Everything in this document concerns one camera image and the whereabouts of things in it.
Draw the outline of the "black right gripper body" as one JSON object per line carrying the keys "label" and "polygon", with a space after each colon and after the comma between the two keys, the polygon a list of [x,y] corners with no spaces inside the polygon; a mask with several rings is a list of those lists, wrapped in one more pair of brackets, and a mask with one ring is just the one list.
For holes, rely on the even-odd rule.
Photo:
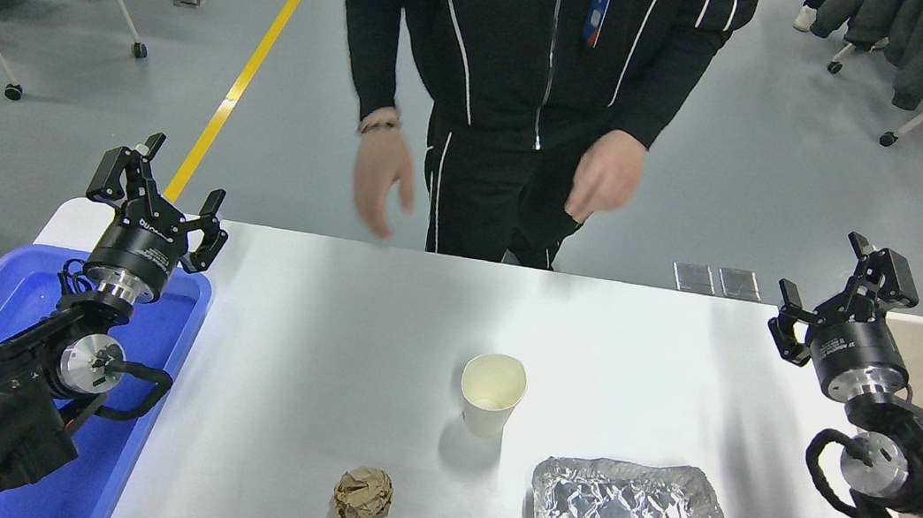
{"label": "black right gripper body", "polygon": [[852,388],[863,379],[896,393],[907,384],[908,371],[901,350],[884,320],[812,325],[805,344],[810,349],[814,374],[823,385]]}

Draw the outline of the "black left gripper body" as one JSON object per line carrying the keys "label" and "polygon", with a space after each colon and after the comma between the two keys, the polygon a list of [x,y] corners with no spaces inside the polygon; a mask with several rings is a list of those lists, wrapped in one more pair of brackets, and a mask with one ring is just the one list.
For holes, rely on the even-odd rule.
{"label": "black left gripper body", "polygon": [[122,209],[115,209],[111,224],[88,255],[85,276],[92,281],[107,282],[112,273],[124,272],[141,285],[139,294],[158,298],[180,256],[188,251],[187,236],[179,232],[182,221],[182,215],[177,214],[130,216]]}

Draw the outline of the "person's right hand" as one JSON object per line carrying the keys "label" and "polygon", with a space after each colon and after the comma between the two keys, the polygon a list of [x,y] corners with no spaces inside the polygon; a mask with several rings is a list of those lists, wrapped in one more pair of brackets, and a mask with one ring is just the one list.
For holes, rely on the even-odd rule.
{"label": "person's right hand", "polygon": [[390,190],[398,190],[400,209],[415,210],[414,167],[401,130],[393,122],[370,125],[361,133],[355,155],[352,203],[365,229],[379,240],[393,236],[387,216]]}

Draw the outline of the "person's left hand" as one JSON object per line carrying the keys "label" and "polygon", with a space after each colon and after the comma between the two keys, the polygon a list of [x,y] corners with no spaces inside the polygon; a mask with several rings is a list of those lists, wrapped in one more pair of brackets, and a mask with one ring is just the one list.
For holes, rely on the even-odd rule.
{"label": "person's left hand", "polygon": [[622,209],[637,192],[647,149],[628,132],[610,130],[577,162],[565,211],[577,223]]}

